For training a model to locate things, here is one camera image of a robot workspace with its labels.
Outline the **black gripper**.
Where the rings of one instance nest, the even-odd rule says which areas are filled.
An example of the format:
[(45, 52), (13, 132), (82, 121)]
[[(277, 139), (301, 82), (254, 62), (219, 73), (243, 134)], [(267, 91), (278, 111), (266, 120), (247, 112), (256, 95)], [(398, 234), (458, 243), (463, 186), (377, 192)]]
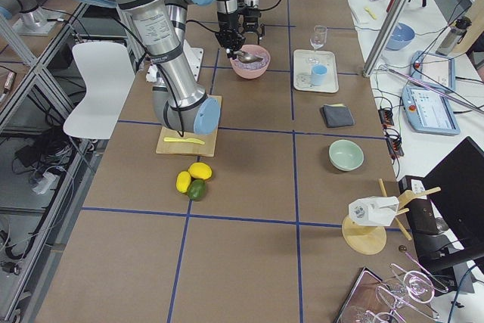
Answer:
[(229, 27), (215, 32), (215, 37), (222, 48), (225, 48), (227, 59), (241, 58), (244, 52), (241, 50), (246, 37), (239, 31), (238, 27)]
[(265, 36), (265, 25), (259, 25), (259, 18), (261, 12), (258, 8), (244, 7), (240, 14), (243, 17), (242, 21), (242, 36), (247, 39), (249, 33), (258, 34), (258, 40), (262, 40)]

